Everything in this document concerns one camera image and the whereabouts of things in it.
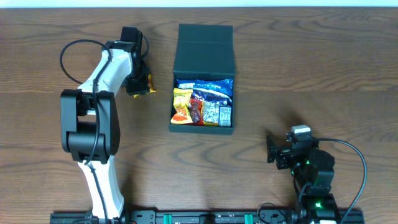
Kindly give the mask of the small yellow candy packet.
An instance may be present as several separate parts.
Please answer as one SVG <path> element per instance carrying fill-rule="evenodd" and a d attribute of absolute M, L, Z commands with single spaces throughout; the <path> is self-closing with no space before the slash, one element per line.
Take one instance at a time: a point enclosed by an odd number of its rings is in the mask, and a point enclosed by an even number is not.
<path fill-rule="evenodd" d="M 154 88 L 154 85 L 153 85 L 153 82 L 152 82 L 152 75 L 151 74 L 148 74 L 148 85 L 147 85 L 147 87 L 149 88 L 146 92 L 144 92 L 144 93 L 140 93 L 140 94 L 135 94 L 135 95 L 133 95 L 133 97 L 134 98 L 136 98 L 136 97 L 138 97 L 138 96 L 141 96 L 141 95 L 145 95 L 145 94 L 148 94 L 148 93 L 155 93 L 157 90 Z"/>

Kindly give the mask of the yellow orange snack packet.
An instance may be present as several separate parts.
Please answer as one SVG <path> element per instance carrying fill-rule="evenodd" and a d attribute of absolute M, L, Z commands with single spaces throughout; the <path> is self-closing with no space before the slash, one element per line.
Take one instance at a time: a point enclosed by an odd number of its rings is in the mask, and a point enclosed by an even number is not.
<path fill-rule="evenodd" d="M 192 117 L 189 112 L 189 104 L 191 100 L 193 90 L 192 89 L 179 89 L 174 88 L 173 96 L 173 107 L 175 110 L 170 122 L 172 124 L 190 124 L 193 123 Z"/>

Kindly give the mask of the red Hacks candy bag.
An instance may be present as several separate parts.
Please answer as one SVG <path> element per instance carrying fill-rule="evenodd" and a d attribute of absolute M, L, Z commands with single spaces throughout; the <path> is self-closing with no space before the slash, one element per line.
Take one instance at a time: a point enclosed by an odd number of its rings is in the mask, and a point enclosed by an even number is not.
<path fill-rule="evenodd" d="M 192 123 L 195 126 L 203 126 L 203 115 L 202 115 L 203 102 L 194 98 L 190 99 L 188 110 L 192 119 Z"/>

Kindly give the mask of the dark blue Cadbury chocolate bar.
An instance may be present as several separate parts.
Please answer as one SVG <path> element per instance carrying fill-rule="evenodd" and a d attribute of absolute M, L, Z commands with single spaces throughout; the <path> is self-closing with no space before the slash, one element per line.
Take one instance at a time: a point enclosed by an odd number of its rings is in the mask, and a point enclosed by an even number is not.
<path fill-rule="evenodd" d="M 222 105 L 232 105 L 233 101 L 224 93 L 220 93 L 213 90 L 206 90 L 202 88 L 194 88 L 192 92 L 192 98 L 201 101 L 220 103 Z"/>

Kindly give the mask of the yellow Hacks candy bag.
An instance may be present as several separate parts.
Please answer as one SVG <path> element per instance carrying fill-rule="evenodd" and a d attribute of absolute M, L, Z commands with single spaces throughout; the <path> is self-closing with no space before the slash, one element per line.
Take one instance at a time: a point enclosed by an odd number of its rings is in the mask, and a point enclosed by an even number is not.
<path fill-rule="evenodd" d="M 205 101 L 202 106 L 202 120 L 205 126 L 218 126 L 220 118 L 220 104 Z"/>

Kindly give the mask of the long blue snack bar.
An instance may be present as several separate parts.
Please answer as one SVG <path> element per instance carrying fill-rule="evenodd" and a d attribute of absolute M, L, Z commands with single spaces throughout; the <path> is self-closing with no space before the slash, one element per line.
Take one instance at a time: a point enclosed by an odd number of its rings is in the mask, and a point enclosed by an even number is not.
<path fill-rule="evenodd" d="M 223 80 L 182 80 L 177 79 L 177 87 L 181 89 L 201 88 L 217 91 L 219 93 L 233 95 L 233 79 Z"/>

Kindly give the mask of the small dark blue box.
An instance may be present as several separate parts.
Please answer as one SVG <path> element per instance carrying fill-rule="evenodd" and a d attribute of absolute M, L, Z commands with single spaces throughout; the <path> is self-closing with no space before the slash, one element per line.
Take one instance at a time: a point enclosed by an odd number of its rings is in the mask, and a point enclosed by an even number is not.
<path fill-rule="evenodd" d="M 219 126 L 230 127 L 231 126 L 231 114 L 232 107 L 228 105 L 221 105 L 219 108 Z"/>

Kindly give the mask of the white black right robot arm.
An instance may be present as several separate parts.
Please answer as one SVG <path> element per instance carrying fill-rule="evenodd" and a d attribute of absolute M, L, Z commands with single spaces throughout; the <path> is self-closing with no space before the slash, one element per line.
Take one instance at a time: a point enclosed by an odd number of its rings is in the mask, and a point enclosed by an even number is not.
<path fill-rule="evenodd" d="M 289 169 L 297 191 L 295 207 L 286 214 L 287 223 L 338 223 L 341 215 L 330 193 L 335 158 L 319 149 L 311 133 L 287 134 L 287 144 L 277 146 L 266 137 L 267 161 L 279 170 Z"/>

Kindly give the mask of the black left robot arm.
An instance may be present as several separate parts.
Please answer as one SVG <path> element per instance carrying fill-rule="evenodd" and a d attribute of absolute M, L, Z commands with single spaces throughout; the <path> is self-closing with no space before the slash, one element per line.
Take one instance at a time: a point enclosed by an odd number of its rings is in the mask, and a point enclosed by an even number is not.
<path fill-rule="evenodd" d="M 116 95 L 154 92 L 142 50 L 148 40 L 132 26 L 124 26 L 118 40 L 101 44 L 101 60 L 77 89 L 60 95 L 62 148 L 83 171 L 93 208 L 84 213 L 53 213 L 51 223 L 129 223 L 129 212 L 118 185 L 114 157 L 120 144 Z"/>

